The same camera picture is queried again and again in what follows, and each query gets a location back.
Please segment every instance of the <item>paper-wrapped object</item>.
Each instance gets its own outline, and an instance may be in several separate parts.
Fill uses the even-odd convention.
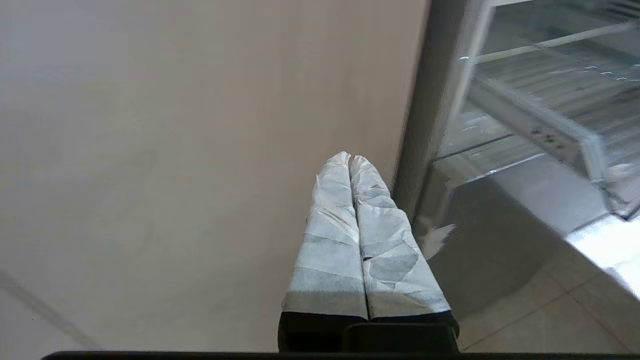
[[[369,318],[450,311],[406,214],[396,207],[376,168],[355,156],[350,172]]]
[[[368,318],[349,158],[346,152],[336,154],[316,176],[283,311]]]

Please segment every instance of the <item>beige wall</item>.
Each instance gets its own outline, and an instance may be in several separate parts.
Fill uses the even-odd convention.
[[[323,161],[393,179],[424,7],[0,0],[4,290],[50,343],[276,349]]]

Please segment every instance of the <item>wall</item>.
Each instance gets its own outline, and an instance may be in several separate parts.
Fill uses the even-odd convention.
[[[424,9],[2,0],[0,288],[47,343],[276,349],[324,160],[391,185]]]

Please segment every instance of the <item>white paper wrapping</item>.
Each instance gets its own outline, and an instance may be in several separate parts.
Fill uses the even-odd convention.
[[[316,176],[307,230],[283,311],[368,318],[350,157],[344,151],[336,154]]]
[[[376,168],[355,156],[350,172],[369,318],[451,310]]]

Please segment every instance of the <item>tile floor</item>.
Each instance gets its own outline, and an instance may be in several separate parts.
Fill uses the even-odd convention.
[[[562,248],[522,288],[460,321],[464,352],[640,352],[640,302]]]

